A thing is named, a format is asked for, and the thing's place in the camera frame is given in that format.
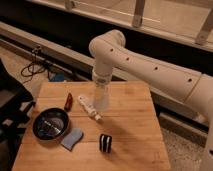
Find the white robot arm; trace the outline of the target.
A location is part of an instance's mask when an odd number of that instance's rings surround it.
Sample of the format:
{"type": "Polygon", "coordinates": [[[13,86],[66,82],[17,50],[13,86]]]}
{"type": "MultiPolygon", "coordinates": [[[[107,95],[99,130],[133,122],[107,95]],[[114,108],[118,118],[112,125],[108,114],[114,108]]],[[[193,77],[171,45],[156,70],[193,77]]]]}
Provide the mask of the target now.
{"type": "Polygon", "coordinates": [[[201,72],[134,53],[125,48],[126,39],[119,30],[111,30],[89,43],[94,57],[92,79],[106,86],[118,67],[173,97],[209,121],[209,131],[200,171],[213,171],[213,77],[201,72]]]}

